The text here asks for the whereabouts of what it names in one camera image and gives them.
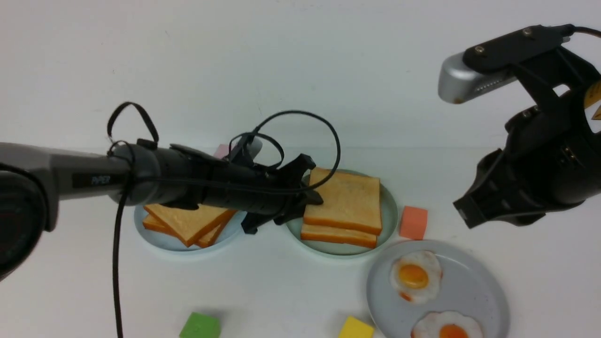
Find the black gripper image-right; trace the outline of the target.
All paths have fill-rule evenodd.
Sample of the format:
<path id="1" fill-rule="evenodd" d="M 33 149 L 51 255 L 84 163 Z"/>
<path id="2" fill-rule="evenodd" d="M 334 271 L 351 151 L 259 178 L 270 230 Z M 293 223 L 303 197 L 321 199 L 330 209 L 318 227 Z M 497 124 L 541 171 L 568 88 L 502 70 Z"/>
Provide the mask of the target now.
<path id="1" fill-rule="evenodd" d="M 468 228 L 489 221 L 530 225 L 600 194 L 599 90 L 567 92 L 554 111 L 529 108 L 506 124 L 504 148 L 483 157 L 454 202 Z"/>

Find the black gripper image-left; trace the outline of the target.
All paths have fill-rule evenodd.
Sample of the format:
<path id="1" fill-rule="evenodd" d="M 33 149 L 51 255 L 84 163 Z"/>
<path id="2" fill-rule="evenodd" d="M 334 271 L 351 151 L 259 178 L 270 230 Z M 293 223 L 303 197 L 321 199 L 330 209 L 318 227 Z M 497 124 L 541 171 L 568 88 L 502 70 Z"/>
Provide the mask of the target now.
<path id="1" fill-rule="evenodd" d="M 316 190 L 301 188 L 303 176 L 315 167 L 307 154 L 299 154 L 280 169 L 267 173 L 235 164 L 215 167 L 213 182 L 224 187 L 207 188 L 207 205 L 246 212 L 242 229 L 254 235 L 261 225 L 270 221 L 283 224 L 298 218 L 307 206 L 324 203 Z M 283 194 L 282 190 L 294 190 L 294 194 Z"/>

